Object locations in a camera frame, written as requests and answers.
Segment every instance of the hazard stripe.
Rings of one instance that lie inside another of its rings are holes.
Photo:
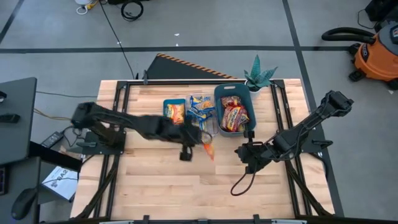
[[[197,69],[203,70],[205,72],[212,73],[212,74],[217,75],[219,77],[236,79],[236,77],[232,77],[231,75],[227,75],[227,74],[224,74],[224,73],[221,73],[221,72],[217,72],[217,71],[214,71],[214,70],[212,70],[210,68],[206,68],[206,67],[203,67],[201,65],[197,65],[195,63],[187,62],[187,61],[184,61],[184,60],[181,60],[181,59],[178,59],[178,58],[175,58],[175,57],[163,54],[163,53],[159,53],[156,56],[157,57],[163,57],[163,58],[166,58],[166,59],[170,59],[170,60],[172,60],[174,62],[178,62],[178,63],[181,63],[183,65],[188,65],[188,66],[191,66],[193,68],[197,68]]]

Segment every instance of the black and orange striped panel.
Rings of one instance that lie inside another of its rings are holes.
[[[157,54],[147,71],[150,79],[235,78],[166,54]]]

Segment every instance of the potted plant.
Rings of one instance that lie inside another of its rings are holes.
[[[244,71],[244,76],[246,77],[246,82],[244,84],[249,87],[251,98],[257,97],[262,87],[271,84],[269,79],[274,75],[277,68],[278,67],[275,67],[274,69],[261,72],[260,58],[258,55],[256,56],[250,75],[246,70]]]

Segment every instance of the succulent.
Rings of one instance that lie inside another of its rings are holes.
[[[249,87],[250,91],[258,91],[264,86],[269,86],[271,84],[269,79],[274,75],[277,68],[278,67],[265,70],[261,73],[260,58],[257,55],[254,59],[250,75],[246,70],[244,71],[244,76],[248,80],[246,85]]]

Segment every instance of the computer mouse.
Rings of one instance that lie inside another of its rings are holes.
[[[23,190],[18,195],[18,198],[15,200],[14,204],[12,205],[11,216],[15,220],[21,220],[25,218],[25,216],[29,213],[32,203],[36,198],[36,195],[37,195],[36,188]]]

